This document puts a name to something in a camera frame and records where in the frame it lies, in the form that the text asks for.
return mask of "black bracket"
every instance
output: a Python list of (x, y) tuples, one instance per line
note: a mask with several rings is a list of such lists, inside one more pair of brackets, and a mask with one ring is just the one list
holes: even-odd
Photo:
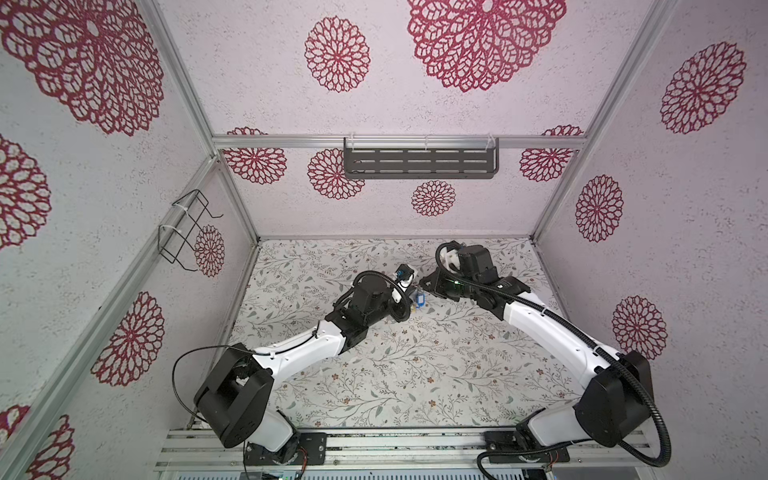
[(323, 465), (326, 462), (326, 440), (328, 435), (321, 432), (300, 433), (296, 455), (286, 464), (277, 463), (277, 455), (261, 445), (249, 443), (245, 448), (243, 463), (249, 467), (265, 465), (299, 465), (304, 463), (304, 454), (299, 449), (305, 449), (307, 465)]
[[(483, 433), (485, 438), (485, 450), (490, 453), (499, 452), (519, 452), (526, 450), (524, 446), (515, 439), (515, 430), (494, 431)], [(568, 449), (562, 448), (552, 452), (540, 453), (537, 455), (490, 455), (488, 460), (491, 463), (564, 463), (571, 460)]]

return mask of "gray leaf pattern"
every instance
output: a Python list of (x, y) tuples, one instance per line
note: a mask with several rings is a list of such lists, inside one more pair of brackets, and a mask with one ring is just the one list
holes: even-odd
[[(457, 240), (488, 248), (499, 275), (516, 276), (558, 311), (529, 241)], [(311, 328), (363, 270), (408, 263), (427, 275), (442, 241), (263, 241), (230, 341), (255, 348)], [(407, 322), (382, 320), (357, 347), (276, 386), (270, 403), (299, 427), (509, 425), (580, 395), (520, 330), (469, 300), (427, 294)]]

